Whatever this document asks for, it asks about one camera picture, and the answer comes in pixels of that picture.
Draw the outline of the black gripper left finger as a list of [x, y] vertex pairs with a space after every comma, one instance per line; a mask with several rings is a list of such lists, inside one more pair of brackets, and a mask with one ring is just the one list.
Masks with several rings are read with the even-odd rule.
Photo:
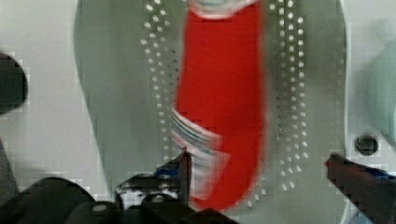
[[139, 206], [149, 195], [165, 194], [188, 203], [191, 186], [191, 155], [183, 147], [181, 153], [154, 173], [134, 175], [115, 189], [115, 200], [122, 209]]

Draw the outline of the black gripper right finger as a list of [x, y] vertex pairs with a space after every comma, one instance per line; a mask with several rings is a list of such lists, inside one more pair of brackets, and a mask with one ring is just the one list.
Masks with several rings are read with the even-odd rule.
[[373, 224], [395, 224], [395, 176], [332, 153], [327, 178]]

